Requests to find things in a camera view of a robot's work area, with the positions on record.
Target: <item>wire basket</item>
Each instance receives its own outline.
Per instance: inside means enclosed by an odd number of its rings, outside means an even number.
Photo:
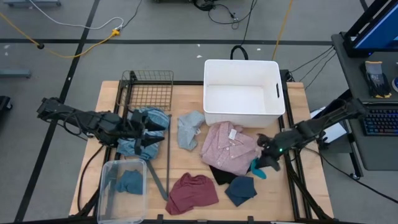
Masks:
[[[126,70],[122,74],[124,83],[121,94],[120,106],[125,105],[130,109],[145,107],[158,108],[163,111],[170,111],[173,93],[172,71],[163,70]]]

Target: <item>black desk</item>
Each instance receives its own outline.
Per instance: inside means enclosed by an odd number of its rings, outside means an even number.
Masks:
[[[359,65],[365,60],[383,61],[382,69],[391,86],[391,81],[398,77],[398,65],[396,64],[398,52],[376,52],[369,58],[349,58],[343,47],[342,36],[335,34],[331,39],[352,96],[359,98],[364,104],[396,103],[398,107],[398,93],[393,89],[390,98],[372,98],[369,95],[363,74],[359,70]],[[348,124],[365,169],[398,170],[398,137],[365,136],[359,120],[349,120]]]

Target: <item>blue cloth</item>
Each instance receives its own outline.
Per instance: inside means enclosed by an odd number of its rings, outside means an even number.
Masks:
[[[148,112],[148,117],[153,122],[158,125],[161,125],[164,128],[168,128],[170,124],[170,118],[167,116],[162,110],[157,108],[142,108],[139,110],[140,112]],[[163,136],[164,131],[144,131],[145,134],[150,136]],[[134,145],[136,144],[135,139],[118,139],[118,148],[117,152],[125,155],[125,156],[136,156],[134,152]],[[159,142],[151,144],[150,146],[144,147],[141,146],[141,155],[139,156],[141,159],[149,160],[149,159],[156,159],[157,153],[159,151]]]
[[[235,206],[240,206],[245,201],[257,195],[254,189],[253,177],[240,176],[232,180],[225,193]]]
[[[126,191],[132,194],[142,195],[142,185],[142,174],[138,170],[126,170],[116,183],[116,190],[118,192]]]
[[[253,161],[251,161],[251,165],[250,165],[251,172],[254,175],[260,177],[261,179],[267,179],[266,173],[260,169],[256,169],[256,165],[257,165],[257,159],[253,159]]]
[[[194,137],[204,121],[205,116],[199,111],[178,117],[177,141],[180,148],[192,151],[198,145]]]

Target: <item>light blue cloth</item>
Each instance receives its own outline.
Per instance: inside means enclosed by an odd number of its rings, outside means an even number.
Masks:
[[[167,116],[162,110],[159,110],[157,108],[142,108],[139,110],[140,112],[145,112],[148,111],[148,117],[151,119],[153,122],[155,122],[158,125],[161,125],[165,129],[168,128],[170,124],[170,118]],[[132,116],[131,113],[128,114],[128,118],[130,119]],[[145,134],[148,134],[150,136],[163,136],[164,131],[144,131]],[[134,152],[134,145],[136,144],[135,139],[118,139],[118,148],[117,152],[125,155],[125,156],[136,156]],[[151,144],[150,146],[144,147],[141,146],[141,155],[139,156],[141,159],[156,159],[157,153],[159,152],[159,142]]]
[[[178,117],[177,141],[180,148],[191,151],[198,145],[194,137],[204,121],[205,116],[199,111],[192,111]]]

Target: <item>navy blue cloth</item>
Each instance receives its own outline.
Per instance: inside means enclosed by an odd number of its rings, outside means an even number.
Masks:
[[[162,110],[157,108],[142,108],[139,110],[140,112],[148,111],[148,117],[158,125],[161,125],[165,129],[168,128],[170,123],[170,118],[167,116]],[[164,131],[146,131],[146,134],[150,136],[163,136]],[[134,145],[136,143],[135,139],[118,139],[118,148],[117,152],[125,155],[125,156],[136,156],[134,153]],[[141,146],[141,155],[139,156],[140,159],[156,159],[157,153],[159,152],[159,142],[151,144],[150,146],[144,147]]]
[[[142,174],[138,170],[126,170],[116,183],[116,190],[118,192],[126,191],[132,194],[142,195],[142,182]]]
[[[240,206],[245,201],[257,195],[254,189],[253,177],[237,177],[232,180],[225,193],[235,206]]]

